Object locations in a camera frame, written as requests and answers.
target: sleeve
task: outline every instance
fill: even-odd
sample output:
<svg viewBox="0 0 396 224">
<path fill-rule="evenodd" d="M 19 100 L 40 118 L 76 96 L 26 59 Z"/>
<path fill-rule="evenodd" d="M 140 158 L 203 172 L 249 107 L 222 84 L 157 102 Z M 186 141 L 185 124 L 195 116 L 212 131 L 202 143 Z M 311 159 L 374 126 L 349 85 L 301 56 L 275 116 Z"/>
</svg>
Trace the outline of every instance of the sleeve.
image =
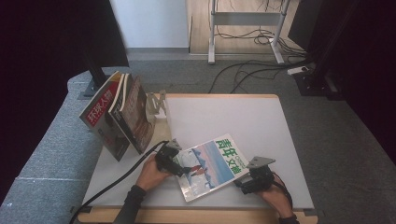
<svg viewBox="0 0 396 224">
<path fill-rule="evenodd" d="M 134 223 L 137 212 L 140 209 L 140 204 L 143 202 L 146 194 L 145 190 L 137 185 L 133 185 L 124 201 L 124 206 L 121 208 L 113 224 Z"/>
<path fill-rule="evenodd" d="M 292 217 L 279 218 L 279 224 L 300 224 L 300 222 L 297 221 L 297 216 L 293 215 Z"/>
</svg>

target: book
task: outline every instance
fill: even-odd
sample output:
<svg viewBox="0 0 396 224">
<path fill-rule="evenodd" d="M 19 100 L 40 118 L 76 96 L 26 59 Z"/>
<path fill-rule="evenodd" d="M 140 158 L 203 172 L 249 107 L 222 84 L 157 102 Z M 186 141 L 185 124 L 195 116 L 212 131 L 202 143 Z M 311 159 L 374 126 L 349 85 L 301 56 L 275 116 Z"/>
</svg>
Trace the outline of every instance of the book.
<svg viewBox="0 0 396 224">
<path fill-rule="evenodd" d="M 184 175 L 177 180 L 186 202 L 220 189 L 249 172 L 247 159 L 228 133 L 181 150 L 174 161 L 184 170 Z"/>
<path fill-rule="evenodd" d="M 122 133 L 128 139 L 128 141 L 133 145 L 136 146 L 137 140 L 134 138 L 134 134 L 132 130 L 129 128 L 128 124 L 126 123 L 124 117 L 122 116 L 120 110 L 123 105 L 125 105 L 126 101 L 126 94 L 131 89 L 132 83 L 134 79 L 130 74 L 122 74 L 121 81 L 119 83 L 116 96 L 114 98 L 112 106 L 108 109 L 108 113 L 114 119 L 116 124 L 119 126 Z"/>
<path fill-rule="evenodd" d="M 108 109 L 117 94 L 122 77 L 120 72 L 111 75 L 79 115 L 117 161 L 120 161 L 130 143 L 108 113 Z"/>
<path fill-rule="evenodd" d="M 127 84 L 124 92 L 126 99 L 120 113 L 132 131 L 134 148 L 143 153 L 154 135 L 155 116 L 146 111 L 147 95 L 140 83 L 140 77 Z"/>
</svg>

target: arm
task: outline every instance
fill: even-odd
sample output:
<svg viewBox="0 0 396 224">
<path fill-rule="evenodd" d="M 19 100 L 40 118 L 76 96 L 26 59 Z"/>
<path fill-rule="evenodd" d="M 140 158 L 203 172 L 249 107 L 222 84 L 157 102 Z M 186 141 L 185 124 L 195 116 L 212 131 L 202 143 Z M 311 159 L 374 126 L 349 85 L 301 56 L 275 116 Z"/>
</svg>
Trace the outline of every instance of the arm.
<svg viewBox="0 0 396 224">
<path fill-rule="evenodd" d="M 134 223 L 137 212 L 140 209 L 140 204 L 143 202 L 147 192 L 160 185 L 170 175 L 169 173 L 160 172 L 157 169 L 155 155 L 151 155 L 143 165 L 142 172 L 137 178 L 136 184 L 128 192 L 125 204 L 113 223 Z"/>
<path fill-rule="evenodd" d="M 274 175 L 274 178 L 275 182 L 284 186 L 277 175 Z M 268 190 L 261 190 L 256 192 L 256 194 L 279 213 L 280 224 L 299 224 L 297 217 L 292 211 L 291 204 L 282 189 L 272 185 Z"/>
</svg>

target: power strip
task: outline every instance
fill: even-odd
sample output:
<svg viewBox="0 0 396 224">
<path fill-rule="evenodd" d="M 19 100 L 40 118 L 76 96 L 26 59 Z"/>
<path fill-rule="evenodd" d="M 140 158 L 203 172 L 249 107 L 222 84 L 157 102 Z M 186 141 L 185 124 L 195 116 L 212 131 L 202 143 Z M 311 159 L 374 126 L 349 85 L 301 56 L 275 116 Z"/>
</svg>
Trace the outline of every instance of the power strip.
<svg viewBox="0 0 396 224">
<path fill-rule="evenodd" d="M 305 66 L 302 67 L 296 67 L 296 68 L 291 68 L 288 70 L 288 75 L 294 75 L 294 74 L 298 74 L 298 73 L 302 73 L 302 72 L 306 72 L 309 69 Z"/>
</svg>

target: white wall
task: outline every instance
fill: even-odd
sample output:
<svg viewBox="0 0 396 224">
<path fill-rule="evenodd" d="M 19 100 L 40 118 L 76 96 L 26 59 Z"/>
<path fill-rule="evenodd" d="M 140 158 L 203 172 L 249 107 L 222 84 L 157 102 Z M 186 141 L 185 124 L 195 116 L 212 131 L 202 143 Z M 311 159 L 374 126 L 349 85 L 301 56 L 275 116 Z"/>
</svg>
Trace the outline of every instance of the white wall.
<svg viewBox="0 0 396 224">
<path fill-rule="evenodd" d="M 125 48 L 188 48 L 186 0 L 110 0 Z"/>
</svg>

